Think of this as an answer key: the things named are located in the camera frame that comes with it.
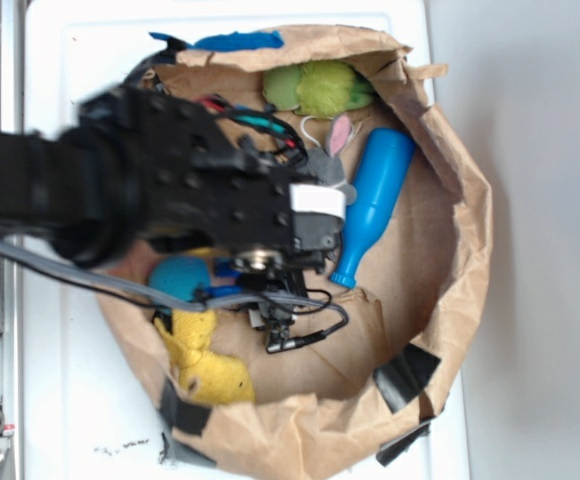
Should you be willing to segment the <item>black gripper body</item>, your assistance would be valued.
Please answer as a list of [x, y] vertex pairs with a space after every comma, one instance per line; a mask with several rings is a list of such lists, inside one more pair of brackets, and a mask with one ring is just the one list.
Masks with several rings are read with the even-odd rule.
[[346, 195], [329, 185], [340, 164], [318, 167], [316, 153], [296, 134], [272, 151], [244, 135], [236, 145], [221, 135], [189, 137], [190, 248], [216, 248], [240, 286], [257, 298], [266, 349], [278, 353], [319, 342], [330, 329], [293, 337], [295, 307], [307, 303], [304, 269], [323, 270], [339, 242]]

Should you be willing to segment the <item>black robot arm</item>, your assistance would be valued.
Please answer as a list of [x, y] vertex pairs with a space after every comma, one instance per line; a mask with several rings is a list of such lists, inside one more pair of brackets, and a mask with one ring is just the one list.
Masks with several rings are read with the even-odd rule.
[[[270, 109], [119, 85], [55, 140], [0, 132], [0, 256], [141, 307], [258, 307], [267, 351], [299, 349], [330, 335], [289, 328], [333, 305], [310, 297], [303, 274], [324, 270], [346, 207], [312, 157]], [[165, 254], [217, 249], [217, 272], [241, 282], [183, 297], [107, 276], [138, 240]]]

